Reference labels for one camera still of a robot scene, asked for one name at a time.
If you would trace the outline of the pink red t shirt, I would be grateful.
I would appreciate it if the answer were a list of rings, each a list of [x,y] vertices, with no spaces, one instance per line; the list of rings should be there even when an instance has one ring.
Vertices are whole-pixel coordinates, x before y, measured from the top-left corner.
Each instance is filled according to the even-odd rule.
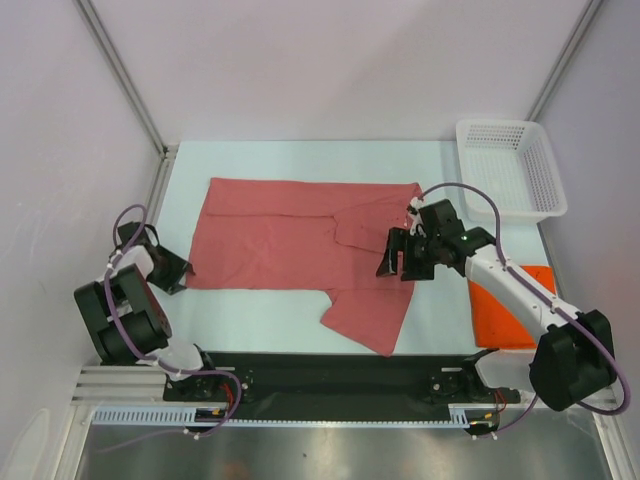
[[[195,227],[187,285],[197,290],[322,291],[322,324],[379,355],[396,343],[414,285],[379,277],[388,231],[417,183],[213,178]]]

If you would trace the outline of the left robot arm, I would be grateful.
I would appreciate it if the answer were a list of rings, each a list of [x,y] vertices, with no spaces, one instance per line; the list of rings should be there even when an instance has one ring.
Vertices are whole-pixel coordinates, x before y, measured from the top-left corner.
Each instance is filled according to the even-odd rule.
[[[128,222],[114,231],[116,249],[109,279],[74,291],[74,300],[102,363],[131,366],[161,363],[166,401],[211,400],[221,376],[200,347],[173,335],[169,318],[152,288],[174,295],[194,273],[187,260],[159,243],[150,224]]]

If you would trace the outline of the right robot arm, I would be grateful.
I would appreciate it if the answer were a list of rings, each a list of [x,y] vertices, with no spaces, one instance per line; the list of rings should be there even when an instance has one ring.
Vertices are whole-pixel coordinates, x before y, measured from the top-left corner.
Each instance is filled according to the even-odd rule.
[[[426,281],[444,265],[489,292],[534,339],[528,381],[555,411],[617,380],[611,327],[601,312],[584,313],[543,287],[506,257],[496,235],[466,228],[450,201],[411,206],[408,213],[410,228],[388,232],[377,276]]]

